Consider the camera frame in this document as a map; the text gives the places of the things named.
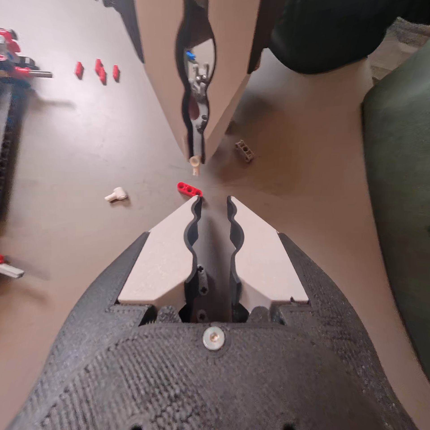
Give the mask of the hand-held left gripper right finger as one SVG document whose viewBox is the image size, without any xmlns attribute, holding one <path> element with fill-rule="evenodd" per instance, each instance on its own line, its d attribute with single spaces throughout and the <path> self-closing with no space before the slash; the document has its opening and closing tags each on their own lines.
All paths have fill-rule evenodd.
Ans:
<svg viewBox="0 0 430 430">
<path fill-rule="evenodd" d="M 309 304 L 309 297 L 280 234 L 234 196 L 227 197 L 230 240 L 232 308 L 247 312 L 256 307 L 273 309 L 284 304 Z"/>
</svg>

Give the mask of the grey thin brick beam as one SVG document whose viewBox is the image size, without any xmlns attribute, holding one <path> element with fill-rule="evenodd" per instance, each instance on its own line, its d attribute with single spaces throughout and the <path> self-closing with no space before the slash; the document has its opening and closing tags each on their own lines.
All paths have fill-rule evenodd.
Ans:
<svg viewBox="0 0 430 430">
<path fill-rule="evenodd" d="M 206 269 L 202 265 L 197 265 L 198 275 L 198 293 L 200 297 L 204 297 L 209 292 L 209 282 Z"/>
</svg>

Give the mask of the toy brick car chassis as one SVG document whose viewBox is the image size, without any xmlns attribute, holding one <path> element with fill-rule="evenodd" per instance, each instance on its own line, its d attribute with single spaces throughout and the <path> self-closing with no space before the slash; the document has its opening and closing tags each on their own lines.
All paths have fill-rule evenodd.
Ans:
<svg viewBox="0 0 430 430">
<path fill-rule="evenodd" d="M 52 72 L 42 71 L 35 61 L 22 55 L 18 36 L 12 29 L 0 29 L 0 83 L 1 83 L 1 136 L 0 136 L 0 195 L 3 207 L 12 158 L 22 122 L 24 98 L 36 78 L 53 78 Z"/>
</svg>

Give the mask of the red short beam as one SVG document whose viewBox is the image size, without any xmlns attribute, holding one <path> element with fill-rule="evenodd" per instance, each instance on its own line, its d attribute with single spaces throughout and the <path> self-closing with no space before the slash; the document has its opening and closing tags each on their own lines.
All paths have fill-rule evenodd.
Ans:
<svg viewBox="0 0 430 430">
<path fill-rule="evenodd" d="M 184 182 L 177 183 L 177 191 L 186 197 L 198 196 L 202 198 L 202 191 L 200 189 Z"/>
</svg>

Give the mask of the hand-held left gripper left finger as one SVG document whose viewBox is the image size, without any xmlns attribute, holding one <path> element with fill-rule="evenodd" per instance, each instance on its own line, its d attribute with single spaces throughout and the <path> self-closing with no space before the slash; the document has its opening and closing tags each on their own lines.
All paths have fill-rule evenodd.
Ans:
<svg viewBox="0 0 430 430">
<path fill-rule="evenodd" d="M 196 273 L 192 245 L 198 238 L 201 206 L 201 197 L 194 196 L 149 231 L 117 298 L 120 304 L 186 305 L 186 284 Z"/>
</svg>

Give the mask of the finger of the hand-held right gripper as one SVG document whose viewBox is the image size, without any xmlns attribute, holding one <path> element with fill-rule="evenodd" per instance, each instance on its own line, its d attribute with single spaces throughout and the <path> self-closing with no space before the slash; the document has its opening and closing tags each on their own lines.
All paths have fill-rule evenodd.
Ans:
<svg viewBox="0 0 430 430">
<path fill-rule="evenodd" d="M 185 87 L 176 62 L 176 40 L 184 17 L 180 0 L 136 0 L 144 67 L 174 138 L 190 158 L 188 130 L 182 115 Z"/>
<path fill-rule="evenodd" d="M 201 162 L 216 152 L 249 81 L 260 1 L 201 1 L 212 30 L 214 59 L 201 90 Z"/>
</svg>

